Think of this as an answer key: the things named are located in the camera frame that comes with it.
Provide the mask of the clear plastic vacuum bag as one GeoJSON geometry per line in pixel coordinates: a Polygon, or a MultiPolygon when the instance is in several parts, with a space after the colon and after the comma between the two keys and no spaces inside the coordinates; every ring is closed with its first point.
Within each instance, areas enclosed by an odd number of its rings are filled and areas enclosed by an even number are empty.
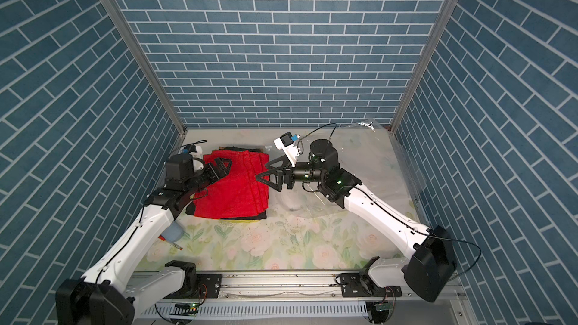
{"type": "MultiPolygon", "coordinates": [[[[311,143],[318,139],[328,140],[331,132],[333,127],[328,126],[306,138],[304,152],[298,161],[306,162],[311,143]]],[[[309,132],[294,130],[291,133],[304,136],[309,132]]],[[[338,151],[341,167],[356,175],[372,193],[402,215],[419,221],[420,214],[406,182],[407,170],[400,147],[384,127],[374,120],[361,120],[352,125],[338,126],[330,141],[338,151]]],[[[283,156],[282,150],[275,145],[272,147],[277,150],[278,157],[283,156]]],[[[284,187],[281,191],[274,191],[278,193],[280,204],[296,216],[318,218],[344,211],[325,199],[317,186],[316,183],[297,182],[292,190],[284,187]]]]}

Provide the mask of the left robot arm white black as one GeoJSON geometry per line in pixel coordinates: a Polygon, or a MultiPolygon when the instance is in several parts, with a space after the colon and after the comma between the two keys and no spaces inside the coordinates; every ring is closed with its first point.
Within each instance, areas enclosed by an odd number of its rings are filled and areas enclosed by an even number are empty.
{"type": "Polygon", "coordinates": [[[163,186],[145,200],[135,221],[95,265],[79,279],[67,279],[57,289],[60,324],[131,324],[164,298],[203,296],[194,263],[173,260],[163,271],[129,287],[149,248],[188,207],[185,197],[203,191],[229,175],[233,162],[222,157],[202,162],[189,153],[166,162],[163,186]]]}

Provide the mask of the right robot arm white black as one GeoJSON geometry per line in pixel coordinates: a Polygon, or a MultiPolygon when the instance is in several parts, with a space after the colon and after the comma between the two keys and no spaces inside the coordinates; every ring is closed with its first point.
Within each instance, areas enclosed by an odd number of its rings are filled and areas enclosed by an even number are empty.
{"type": "Polygon", "coordinates": [[[427,302],[434,302],[456,270],[453,238],[437,226],[430,228],[414,221],[381,200],[353,173],[341,167],[331,141],[311,143],[309,159],[298,161],[299,145],[294,136],[275,140],[283,156],[269,161],[258,182],[276,190],[292,189],[297,182],[316,183],[318,192],[329,202],[367,221],[388,238],[407,259],[398,267],[409,288],[427,302]]]}

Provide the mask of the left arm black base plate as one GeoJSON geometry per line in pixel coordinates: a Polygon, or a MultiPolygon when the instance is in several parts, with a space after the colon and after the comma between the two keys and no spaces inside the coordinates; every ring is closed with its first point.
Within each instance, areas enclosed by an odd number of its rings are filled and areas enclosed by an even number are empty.
{"type": "Polygon", "coordinates": [[[223,275],[219,273],[201,273],[185,276],[185,282],[179,291],[182,299],[217,299],[221,291],[223,275]]]}

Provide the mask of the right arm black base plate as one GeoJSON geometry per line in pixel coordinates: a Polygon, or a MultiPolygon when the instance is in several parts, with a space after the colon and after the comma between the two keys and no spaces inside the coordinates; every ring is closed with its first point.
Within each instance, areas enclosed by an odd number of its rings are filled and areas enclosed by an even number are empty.
{"type": "Polygon", "coordinates": [[[368,275],[345,272],[336,276],[335,282],[345,298],[352,297],[375,297],[380,299],[393,299],[402,296],[401,287],[379,287],[368,275]]]}

